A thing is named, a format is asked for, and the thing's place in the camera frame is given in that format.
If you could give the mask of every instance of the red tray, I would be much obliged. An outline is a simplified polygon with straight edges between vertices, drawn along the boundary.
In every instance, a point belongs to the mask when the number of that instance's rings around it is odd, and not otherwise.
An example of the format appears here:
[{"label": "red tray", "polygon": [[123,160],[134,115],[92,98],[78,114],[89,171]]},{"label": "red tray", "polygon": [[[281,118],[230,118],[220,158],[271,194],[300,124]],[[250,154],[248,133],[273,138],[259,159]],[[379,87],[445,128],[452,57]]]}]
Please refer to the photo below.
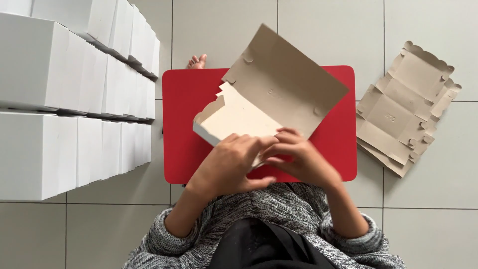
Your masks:
[{"label": "red tray", "polygon": [[[357,175],[355,130],[355,75],[349,66],[322,66],[350,91],[333,107],[310,137],[310,141],[339,171],[343,181]],[[171,184],[186,184],[212,146],[193,132],[197,113],[216,99],[221,69],[178,69],[163,74],[164,177]],[[297,180],[275,168],[262,166],[249,178],[276,176],[278,182]]]}]

